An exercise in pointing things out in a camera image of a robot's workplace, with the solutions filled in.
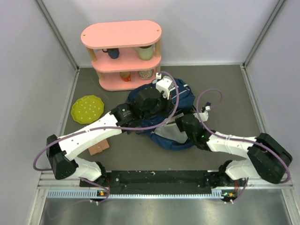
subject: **white wall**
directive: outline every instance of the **white wall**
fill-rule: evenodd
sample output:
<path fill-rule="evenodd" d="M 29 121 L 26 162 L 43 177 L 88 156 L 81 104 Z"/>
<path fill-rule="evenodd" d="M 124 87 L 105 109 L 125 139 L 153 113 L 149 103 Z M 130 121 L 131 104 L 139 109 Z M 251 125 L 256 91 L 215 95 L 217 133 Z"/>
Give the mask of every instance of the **white wall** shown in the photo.
<path fill-rule="evenodd" d="M 33 159 L 59 131 L 75 72 L 33 0 L 2 0 L 0 15 L 0 224 L 22 225 L 40 176 Z"/>
<path fill-rule="evenodd" d="M 268 132 L 293 156 L 300 196 L 300 1 L 288 0 L 249 65 Z"/>
<path fill-rule="evenodd" d="M 277 1 L 44 0 L 44 3 L 76 62 L 81 67 L 91 67 L 80 40 L 86 27 L 99 22 L 144 19 L 156 21 L 162 27 L 164 65 L 244 62 Z"/>

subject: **shelf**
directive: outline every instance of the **shelf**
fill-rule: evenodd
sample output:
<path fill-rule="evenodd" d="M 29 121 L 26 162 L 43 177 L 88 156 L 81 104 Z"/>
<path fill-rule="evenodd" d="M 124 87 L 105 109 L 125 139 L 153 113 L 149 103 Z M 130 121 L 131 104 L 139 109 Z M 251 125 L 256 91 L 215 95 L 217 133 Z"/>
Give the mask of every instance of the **shelf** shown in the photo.
<path fill-rule="evenodd" d="M 99 80 L 99 84 L 105 90 L 133 90 L 144 84 L 151 83 L 155 77 L 155 70 L 150 79 L 140 78 L 137 72 L 130 72 L 131 81 L 125 82 L 121 79 L 119 73 L 106 73 L 103 74 L 104 79 Z"/>
<path fill-rule="evenodd" d="M 119 57 L 114 60 L 102 50 L 96 52 L 97 61 L 92 61 L 94 69 L 102 73 L 148 70 L 155 68 L 161 61 L 161 56 L 155 55 L 151 60 L 143 61 L 132 48 L 120 48 L 119 51 Z"/>
<path fill-rule="evenodd" d="M 161 27 L 149 20 L 102 22 L 87 27 L 81 41 L 90 49 L 123 48 L 152 45 L 160 36 Z"/>

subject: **yellow plate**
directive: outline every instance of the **yellow plate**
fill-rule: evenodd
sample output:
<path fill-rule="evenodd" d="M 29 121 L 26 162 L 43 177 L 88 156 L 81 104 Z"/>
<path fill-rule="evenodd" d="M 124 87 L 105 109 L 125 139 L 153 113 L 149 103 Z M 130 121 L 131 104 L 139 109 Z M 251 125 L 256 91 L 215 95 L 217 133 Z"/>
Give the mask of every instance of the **yellow plate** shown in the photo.
<path fill-rule="evenodd" d="M 101 98 L 87 95 L 78 99 L 72 106 L 71 115 L 80 124 L 90 124 L 100 118 L 104 111 Z"/>

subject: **light green pitcher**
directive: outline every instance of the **light green pitcher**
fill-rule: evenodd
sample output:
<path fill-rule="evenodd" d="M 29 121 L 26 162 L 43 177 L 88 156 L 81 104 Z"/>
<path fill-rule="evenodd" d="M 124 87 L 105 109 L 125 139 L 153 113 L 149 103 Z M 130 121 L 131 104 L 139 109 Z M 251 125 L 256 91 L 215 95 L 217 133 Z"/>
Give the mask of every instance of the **light green pitcher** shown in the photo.
<path fill-rule="evenodd" d="M 133 48 L 138 54 L 141 60 L 147 61 L 152 59 L 154 50 L 153 45 Z"/>

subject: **blue mug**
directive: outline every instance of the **blue mug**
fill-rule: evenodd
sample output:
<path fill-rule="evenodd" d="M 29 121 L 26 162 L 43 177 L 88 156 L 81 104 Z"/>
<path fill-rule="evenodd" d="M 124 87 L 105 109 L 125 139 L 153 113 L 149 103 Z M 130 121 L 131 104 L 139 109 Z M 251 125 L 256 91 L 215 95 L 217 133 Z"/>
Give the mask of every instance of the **blue mug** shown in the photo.
<path fill-rule="evenodd" d="M 109 57 L 112 59 L 117 59 L 120 55 L 119 49 L 118 48 L 108 48 L 106 51 L 102 49 L 104 53 L 108 53 Z"/>

